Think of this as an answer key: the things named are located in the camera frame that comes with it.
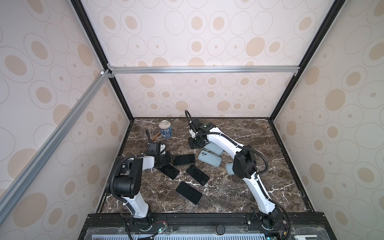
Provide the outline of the black phone case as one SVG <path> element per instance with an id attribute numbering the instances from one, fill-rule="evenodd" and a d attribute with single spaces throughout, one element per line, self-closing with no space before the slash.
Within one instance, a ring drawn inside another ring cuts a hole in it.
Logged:
<path id="1" fill-rule="evenodd" d="M 196 162 L 194 154 L 178 155 L 175 156 L 174 166 L 191 165 Z"/>

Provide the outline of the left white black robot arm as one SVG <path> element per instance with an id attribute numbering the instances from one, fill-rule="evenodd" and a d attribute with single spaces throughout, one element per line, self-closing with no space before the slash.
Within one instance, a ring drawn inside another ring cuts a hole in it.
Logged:
<path id="1" fill-rule="evenodd" d="M 128 207 L 136 219 L 144 219 L 150 212 L 149 205 L 143 199 L 140 188 L 142 172 L 153 168 L 162 168 L 173 160 L 166 145 L 153 141 L 146 130 L 148 144 L 141 155 L 116 158 L 116 164 L 109 178 L 109 191 L 117 200 Z"/>

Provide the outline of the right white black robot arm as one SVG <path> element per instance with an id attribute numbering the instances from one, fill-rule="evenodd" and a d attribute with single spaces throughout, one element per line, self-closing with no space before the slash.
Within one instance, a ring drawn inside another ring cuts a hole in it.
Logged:
<path id="1" fill-rule="evenodd" d="M 216 125 L 208 122 L 202 123 L 193 118 L 189 111 L 185 111 L 189 122 L 190 148 L 202 148 L 214 143 L 233 158 L 233 172 L 242 179 L 253 194 L 258 211 L 254 212 L 256 219 L 267 231 L 276 230 L 283 223 L 286 230 L 281 233 L 281 239 L 288 239 L 291 233 L 291 223 L 287 211 L 268 194 L 260 175 L 268 172 L 269 164 L 266 157 L 251 145 L 243 145 L 225 135 Z"/>

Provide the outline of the light blue phone far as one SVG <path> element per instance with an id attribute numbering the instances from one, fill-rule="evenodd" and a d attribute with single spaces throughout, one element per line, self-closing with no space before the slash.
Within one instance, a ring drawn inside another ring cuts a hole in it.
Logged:
<path id="1" fill-rule="evenodd" d="M 222 153 L 223 153 L 223 149 L 221 147 L 219 147 L 218 145 L 216 145 L 215 143 L 209 143 L 207 145 L 204 146 L 204 149 L 218 155 L 218 156 L 221 156 Z"/>

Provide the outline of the light blue phone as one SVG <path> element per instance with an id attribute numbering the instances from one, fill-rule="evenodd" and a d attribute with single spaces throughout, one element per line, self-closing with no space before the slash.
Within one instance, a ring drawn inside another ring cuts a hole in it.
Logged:
<path id="1" fill-rule="evenodd" d="M 230 175 L 230 176 L 235 174 L 234 171 L 233 171 L 233 165 L 234 165 L 233 163 L 226 164 L 226 171 L 227 171 L 227 174 Z"/>
<path id="2" fill-rule="evenodd" d="M 222 162 L 222 158 L 214 155 L 214 154 L 211 154 L 209 152 L 206 152 L 206 151 L 201 151 L 199 153 L 199 156 L 198 156 L 198 159 L 206 164 L 209 164 L 215 168 L 218 168 Z"/>
<path id="3" fill-rule="evenodd" d="M 209 143 L 207 145 L 204 146 L 204 149 L 218 155 L 218 156 L 221 156 L 222 153 L 223 153 L 223 149 L 221 147 L 219 147 L 218 145 L 216 145 L 215 143 Z"/>

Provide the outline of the black phone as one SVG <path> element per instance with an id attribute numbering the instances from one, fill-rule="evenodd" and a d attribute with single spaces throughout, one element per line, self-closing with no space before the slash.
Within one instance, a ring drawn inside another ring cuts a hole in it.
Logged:
<path id="1" fill-rule="evenodd" d="M 195 179 L 200 185 L 204 186 L 210 177 L 206 175 L 203 171 L 197 168 L 195 165 L 191 165 L 186 172 Z"/>
<path id="2" fill-rule="evenodd" d="M 170 164 L 164 165 L 163 167 L 157 169 L 163 174 L 165 174 L 167 177 L 169 177 L 171 180 L 174 180 L 180 173 L 178 169 L 176 169 Z"/>
<path id="3" fill-rule="evenodd" d="M 202 193 L 190 186 L 185 182 L 180 182 L 179 186 L 176 189 L 177 193 L 182 195 L 184 198 L 188 199 L 195 205 L 197 205 L 202 197 Z"/>

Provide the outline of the light blue phone middle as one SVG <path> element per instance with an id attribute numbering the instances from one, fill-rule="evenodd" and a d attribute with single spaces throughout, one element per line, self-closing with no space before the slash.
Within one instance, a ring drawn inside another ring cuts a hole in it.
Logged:
<path id="1" fill-rule="evenodd" d="M 199 153 L 199 156 L 198 156 L 198 159 L 206 164 L 209 164 L 215 168 L 218 168 L 222 162 L 222 158 L 214 155 L 214 154 L 211 154 L 209 152 L 206 152 L 206 151 L 201 151 Z"/>

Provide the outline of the black phone centre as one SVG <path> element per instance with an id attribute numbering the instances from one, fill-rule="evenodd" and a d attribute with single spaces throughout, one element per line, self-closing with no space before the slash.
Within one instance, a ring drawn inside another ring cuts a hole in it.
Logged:
<path id="1" fill-rule="evenodd" d="M 204 186 L 210 177 L 206 175 L 203 171 L 197 168 L 195 165 L 191 165 L 186 172 L 195 179 L 200 185 Z"/>

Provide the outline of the light blue phone right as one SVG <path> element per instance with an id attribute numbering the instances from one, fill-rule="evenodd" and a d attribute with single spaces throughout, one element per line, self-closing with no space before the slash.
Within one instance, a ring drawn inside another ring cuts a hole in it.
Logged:
<path id="1" fill-rule="evenodd" d="M 234 171 L 233 171 L 233 165 L 234 165 L 233 163 L 226 164 L 226 171 L 227 171 L 227 174 L 230 175 L 230 176 L 235 174 Z"/>

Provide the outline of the black phone front left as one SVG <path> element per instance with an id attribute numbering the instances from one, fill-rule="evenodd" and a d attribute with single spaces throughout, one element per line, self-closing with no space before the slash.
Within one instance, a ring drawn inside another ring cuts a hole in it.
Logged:
<path id="1" fill-rule="evenodd" d="M 202 197 L 202 193 L 190 186 L 185 182 L 180 182 L 179 186 L 176 189 L 177 193 L 182 195 L 184 198 L 188 199 L 195 205 L 197 205 Z"/>

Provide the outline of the blue white tin can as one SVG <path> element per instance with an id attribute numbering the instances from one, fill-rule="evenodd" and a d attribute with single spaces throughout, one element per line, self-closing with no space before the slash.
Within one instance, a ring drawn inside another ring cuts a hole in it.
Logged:
<path id="1" fill-rule="evenodd" d="M 171 123 L 168 120 L 163 120 L 159 123 L 161 136 L 165 139 L 172 137 L 173 131 Z"/>

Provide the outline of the horizontal aluminium rail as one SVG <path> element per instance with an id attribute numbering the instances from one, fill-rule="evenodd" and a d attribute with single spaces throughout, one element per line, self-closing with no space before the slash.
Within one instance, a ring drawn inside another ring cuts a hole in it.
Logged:
<path id="1" fill-rule="evenodd" d="M 112 67 L 113 74 L 297 73 L 299 66 Z"/>

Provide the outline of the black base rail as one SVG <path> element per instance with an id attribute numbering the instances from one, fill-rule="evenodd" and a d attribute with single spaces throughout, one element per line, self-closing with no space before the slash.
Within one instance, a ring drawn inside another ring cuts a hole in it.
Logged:
<path id="1" fill-rule="evenodd" d="M 125 214 L 91 214 L 80 240 L 334 240 L 323 213 L 290 213 L 273 230 L 264 229 L 252 213 L 153 214 L 153 225 L 139 228 Z"/>

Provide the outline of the left diagonal aluminium rail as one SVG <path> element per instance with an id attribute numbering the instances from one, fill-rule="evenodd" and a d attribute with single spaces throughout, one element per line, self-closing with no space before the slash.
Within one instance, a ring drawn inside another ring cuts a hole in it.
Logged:
<path id="1" fill-rule="evenodd" d="M 18 204 L 26 190 L 30 187 L 47 161 L 51 158 L 59 144 L 68 134 L 69 130 L 76 123 L 85 108 L 89 105 L 97 91 L 109 78 L 111 70 L 103 70 L 94 82 L 90 85 L 83 96 L 77 101 L 59 126 L 53 131 L 42 147 L 24 167 L 18 177 L 13 181 L 4 196 L 1 198 L 1 224 L 8 218 L 12 210 Z"/>

